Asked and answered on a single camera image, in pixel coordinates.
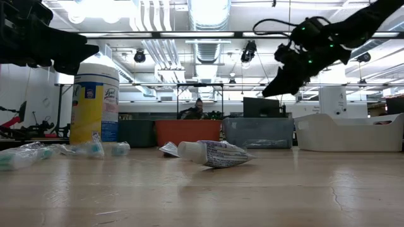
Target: white lid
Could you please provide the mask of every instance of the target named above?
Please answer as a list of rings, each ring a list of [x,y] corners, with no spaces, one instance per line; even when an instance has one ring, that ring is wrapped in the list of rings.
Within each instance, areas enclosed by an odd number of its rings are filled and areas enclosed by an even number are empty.
[[[197,164],[205,164],[208,162],[206,158],[206,150],[202,148],[203,144],[192,142],[181,142],[178,145],[178,155],[181,158],[191,160]]]

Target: orange storage box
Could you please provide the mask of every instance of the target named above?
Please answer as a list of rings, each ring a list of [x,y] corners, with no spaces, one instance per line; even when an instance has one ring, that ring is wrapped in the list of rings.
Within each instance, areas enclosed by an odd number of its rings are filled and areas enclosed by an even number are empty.
[[[183,141],[219,141],[221,120],[156,120],[157,144]]]

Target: toothpaste tube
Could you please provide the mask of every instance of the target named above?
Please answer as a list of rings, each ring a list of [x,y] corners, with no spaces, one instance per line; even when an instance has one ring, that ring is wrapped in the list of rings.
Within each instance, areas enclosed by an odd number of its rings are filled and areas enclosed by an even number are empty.
[[[236,166],[257,158],[237,146],[216,141],[181,142],[178,155],[214,168]]]

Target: disinfecting wipes container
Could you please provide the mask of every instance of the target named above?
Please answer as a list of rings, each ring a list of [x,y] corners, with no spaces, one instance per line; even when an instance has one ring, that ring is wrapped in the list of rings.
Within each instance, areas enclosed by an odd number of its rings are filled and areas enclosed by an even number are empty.
[[[119,74],[109,66],[82,63],[74,77],[70,143],[116,142]]]
[[[178,155],[214,168],[236,166],[257,158],[237,146],[216,141],[181,142]]]

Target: computer monitor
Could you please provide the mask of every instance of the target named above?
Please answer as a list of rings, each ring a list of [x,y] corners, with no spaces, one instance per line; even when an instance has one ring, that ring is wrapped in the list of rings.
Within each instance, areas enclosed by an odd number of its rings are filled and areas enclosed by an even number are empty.
[[[404,113],[404,97],[387,98],[386,104],[387,104],[387,114]]]
[[[269,100],[264,98],[246,98],[243,99],[244,117],[283,117],[280,113],[278,100]]]

